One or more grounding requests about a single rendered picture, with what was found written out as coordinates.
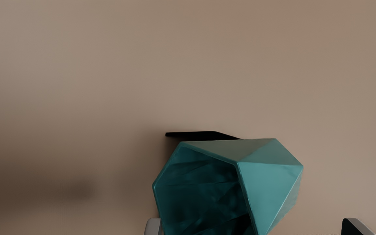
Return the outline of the teal faceted mug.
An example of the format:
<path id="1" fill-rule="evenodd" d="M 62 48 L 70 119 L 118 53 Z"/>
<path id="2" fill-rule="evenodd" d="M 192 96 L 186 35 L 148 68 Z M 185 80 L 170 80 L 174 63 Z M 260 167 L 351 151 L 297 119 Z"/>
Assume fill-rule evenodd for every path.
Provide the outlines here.
<path id="1" fill-rule="evenodd" d="M 152 186 L 164 235 L 268 235 L 303 168 L 274 138 L 180 142 Z"/>

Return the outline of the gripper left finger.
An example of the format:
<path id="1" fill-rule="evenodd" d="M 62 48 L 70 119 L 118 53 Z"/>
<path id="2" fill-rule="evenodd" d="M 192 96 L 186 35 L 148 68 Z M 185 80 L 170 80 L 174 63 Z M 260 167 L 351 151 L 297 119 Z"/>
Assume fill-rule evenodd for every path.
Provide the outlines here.
<path id="1" fill-rule="evenodd" d="M 144 235 L 163 235 L 161 219 L 150 218 L 147 220 Z"/>

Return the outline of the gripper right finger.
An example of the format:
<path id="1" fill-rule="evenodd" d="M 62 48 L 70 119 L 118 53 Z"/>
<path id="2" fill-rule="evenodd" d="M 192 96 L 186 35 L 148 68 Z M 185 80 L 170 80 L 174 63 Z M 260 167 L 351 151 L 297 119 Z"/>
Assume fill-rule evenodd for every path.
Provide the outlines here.
<path id="1" fill-rule="evenodd" d="M 357 218 L 342 220 L 342 235 L 376 235 L 369 227 Z"/>

